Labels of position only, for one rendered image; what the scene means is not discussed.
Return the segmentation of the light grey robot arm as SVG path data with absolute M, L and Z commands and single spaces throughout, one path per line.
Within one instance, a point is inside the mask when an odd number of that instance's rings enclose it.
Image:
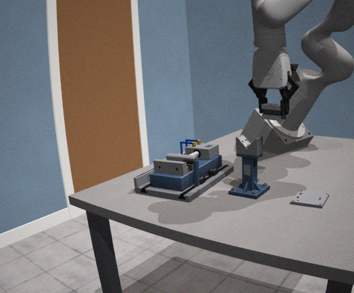
M 301 12 L 312 0 L 251 0 L 253 15 L 253 44 L 259 49 L 282 49 L 286 47 L 285 24 Z M 289 99 L 286 120 L 268 120 L 280 134 L 299 139 L 305 134 L 302 123 L 322 90 L 333 83 L 349 78 L 354 70 L 352 56 L 330 35 L 344 32 L 354 25 L 354 0 L 334 0 L 328 15 L 302 38 L 305 55 L 321 73 L 300 69 L 291 64 L 291 72 L 299 88 Z

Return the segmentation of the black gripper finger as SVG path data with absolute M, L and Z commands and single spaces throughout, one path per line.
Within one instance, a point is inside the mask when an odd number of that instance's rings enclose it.
M 253 90 L 253 92 L 256 94 L 256 97 L 259 99 L 259 113 L 262 114 L 263 109 L 262 109 L 261 105 L 267 103 L 267 98 L 266 98 L 267 89 L 259 89 L 259 88 L 254 87 L 252 80 L 248 83 L 248 85 Z
M 281 115 L 289 114 L 289 99 L 295 93 L 295 91 L 299 88 L 298 83 L 294 80 L 294 78 L 287 72 L 287 81 L 291 84 L 290 90 L 288 87 L 284 87 L 283 89 L 279 89 L 281 93 L 282 100 L 280 101 L 281 106 Z

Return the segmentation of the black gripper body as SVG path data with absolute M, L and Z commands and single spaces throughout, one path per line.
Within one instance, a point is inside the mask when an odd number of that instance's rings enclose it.
M 253 56 L 253 86 L 259 89 L 283 89 L 290 86 L 289 56 L 285 49 L 257 49 Z

